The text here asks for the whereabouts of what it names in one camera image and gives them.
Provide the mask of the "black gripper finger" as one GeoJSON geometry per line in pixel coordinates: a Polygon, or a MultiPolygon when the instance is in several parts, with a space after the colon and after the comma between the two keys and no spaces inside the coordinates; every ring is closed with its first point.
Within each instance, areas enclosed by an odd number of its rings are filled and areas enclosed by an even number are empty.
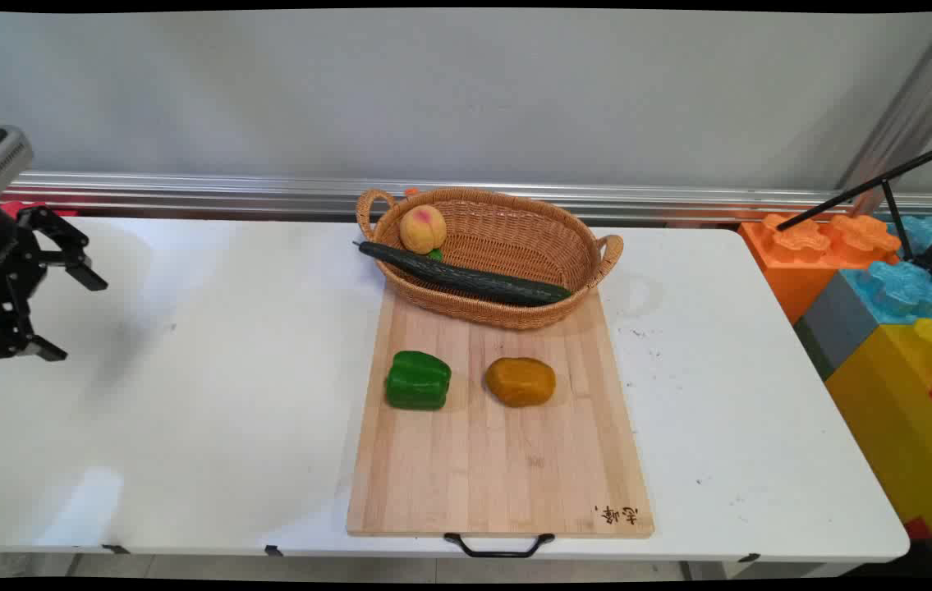
{"type": "Polygon", "coordinates": [[[55,243],[56,250],[41,250],[38,244],[24,254],[41,267],[63,267],[69,276],[79,282],[87,291],[106,291],[108,281],[102,279],[93,270],[93,262],[88,258],[85,247],[90,242],[88,236],[76,226],[57,214],[48,206],[39,205],[19,210],[18,226],[26,235],[34,238],[36,232],[55,243]]]}
{"type": "Polygon", "coordinates": [[[57,362],[66,360],[68,353],[35,333],[29,300],[0,300],[0,359],[16,356],[38,356],[57,362]]]}

